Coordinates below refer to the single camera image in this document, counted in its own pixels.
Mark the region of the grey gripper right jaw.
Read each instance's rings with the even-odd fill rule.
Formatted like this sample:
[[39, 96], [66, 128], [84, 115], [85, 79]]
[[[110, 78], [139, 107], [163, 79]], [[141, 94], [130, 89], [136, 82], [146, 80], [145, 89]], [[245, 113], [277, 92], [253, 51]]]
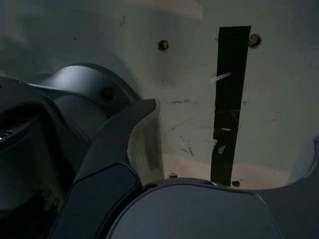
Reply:
[[316, 239], [319, 139], [306, 147], [302, 177], [287, 186], [242, 190], [195, 179], [166, 181], [119, 215], [109, 239]]

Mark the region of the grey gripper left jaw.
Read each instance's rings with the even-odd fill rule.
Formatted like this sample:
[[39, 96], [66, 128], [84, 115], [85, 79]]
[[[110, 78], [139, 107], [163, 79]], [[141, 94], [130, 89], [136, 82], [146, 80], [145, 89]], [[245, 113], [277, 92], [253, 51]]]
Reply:
[[104, 239], [143, 187], [163, 178], [159, 110], [140, 100], [99, 130], [51, 230], [52, 239]]

